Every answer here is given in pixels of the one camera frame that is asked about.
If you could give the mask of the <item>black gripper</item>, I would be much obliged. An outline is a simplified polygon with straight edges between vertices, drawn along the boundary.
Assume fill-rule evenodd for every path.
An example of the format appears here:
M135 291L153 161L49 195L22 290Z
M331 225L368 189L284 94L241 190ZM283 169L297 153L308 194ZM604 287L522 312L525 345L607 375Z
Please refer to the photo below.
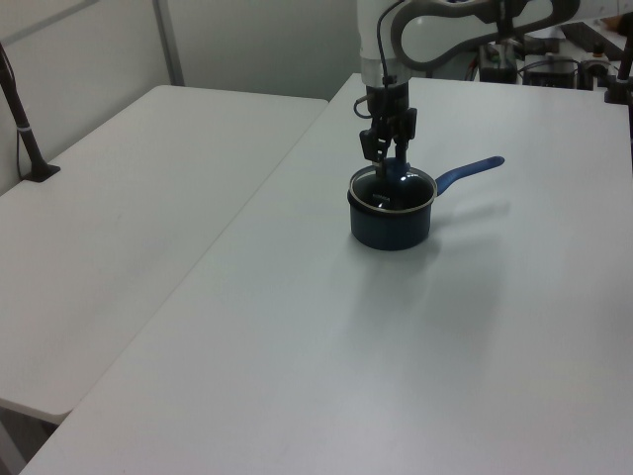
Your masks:
M385 161L392 136L385 120L395 120L395 160L400 169L406 170L408 143L415 137L417 120L417 110L409 106L408 85L366 86L365 90L368 112L373 120L370 128L359 134L364 158L373 164L379 177L386 176Z

